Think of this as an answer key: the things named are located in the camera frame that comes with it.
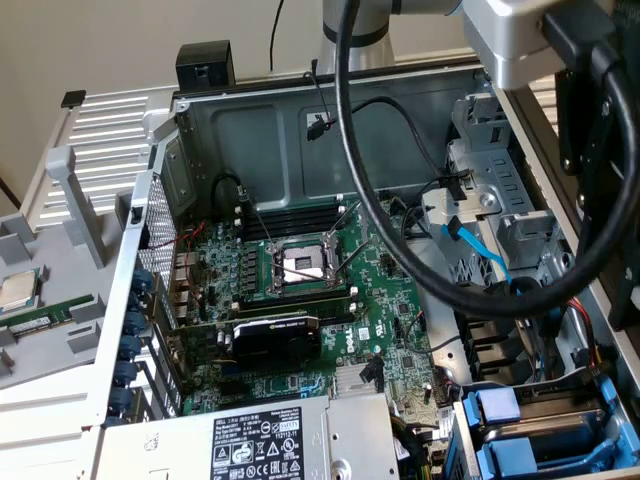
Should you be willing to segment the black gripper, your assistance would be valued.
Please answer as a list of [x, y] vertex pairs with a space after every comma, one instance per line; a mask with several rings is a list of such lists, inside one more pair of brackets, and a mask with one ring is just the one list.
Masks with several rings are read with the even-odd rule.
[[614, 20], [594, 1], [553, 9], [562, 168], [576, 177], [578, 254], [601, 252], [615, 331], [634, 324], [639, 285], [639, 99], [618, 50]]

